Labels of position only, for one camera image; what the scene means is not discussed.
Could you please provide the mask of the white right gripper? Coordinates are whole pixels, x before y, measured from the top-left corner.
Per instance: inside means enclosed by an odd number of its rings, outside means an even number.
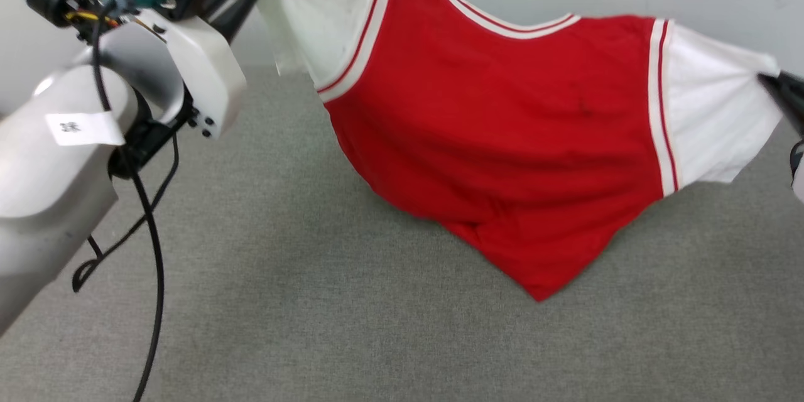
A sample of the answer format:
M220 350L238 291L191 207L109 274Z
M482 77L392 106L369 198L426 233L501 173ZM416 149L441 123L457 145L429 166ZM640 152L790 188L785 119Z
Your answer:
M781 71L776 76L759 73L757 77L787 122L803 139L803 78L788 71ZM793 172L791 189L796 199L804 204L804 162L802 160Z

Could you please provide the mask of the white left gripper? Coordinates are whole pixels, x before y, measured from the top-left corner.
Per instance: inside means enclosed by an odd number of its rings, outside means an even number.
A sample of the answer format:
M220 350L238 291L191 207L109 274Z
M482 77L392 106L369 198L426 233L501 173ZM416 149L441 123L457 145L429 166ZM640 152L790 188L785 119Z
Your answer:
M230 43L241 30L258 0L234 0L214 18L171 22L152 9L138 18L150 29L163 29L170 58L198 110L199 124L219 139L236 121L243 107L247 81Z

